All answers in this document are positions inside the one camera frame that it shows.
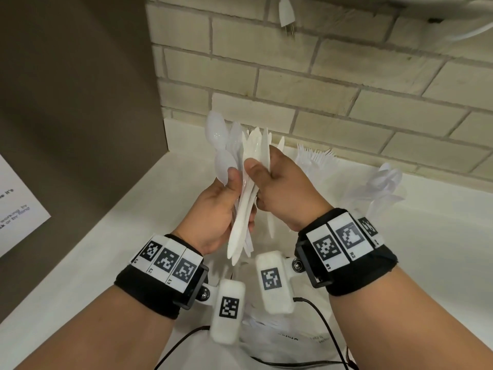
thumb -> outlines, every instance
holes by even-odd
[[[272,180],[272,177],[265,166],[253,158],[247,158],[245,160],[244,170],[261,191]]]
[[[219,194],[219,200],[232,208],[235,205],[235,201],[242,193],[242,179],[240,172],[234,167],[228,169],[228,182],[226,183],[224,190]]]

forearm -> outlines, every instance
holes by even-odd
[[[112,286],[17,369],[152,370],[174,323]]]
[[[493,367],[493,352],[399,267],[330,303],[362,370]]]

metal screw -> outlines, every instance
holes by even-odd
[[[291,265],[293,267],[293,270],[297,273],[302,273],[303,271],[305,271],[305,267],[303,266],[303,263],[299,260],[299,258],[295,258]]]
[[[200,287],[199,294],[197,295],[197,300],[204,302],[207,301],[211,297],[211,292],[207,287]]]

brick wall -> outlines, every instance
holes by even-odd
[[[493,192],[493,30],[293,0],[146,0],[165,116],[268,127],[350,160]]]

wristband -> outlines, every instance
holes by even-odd
[[[190,309],[208,272],[202,255],[174,235],[155,235],[116,277],[115,286],[152,311],[176,319]]]
[[[311,284],[334,296],[363,288],[391,271],[397,257],[362,215],[336,208],[299,232],[296,256]]]

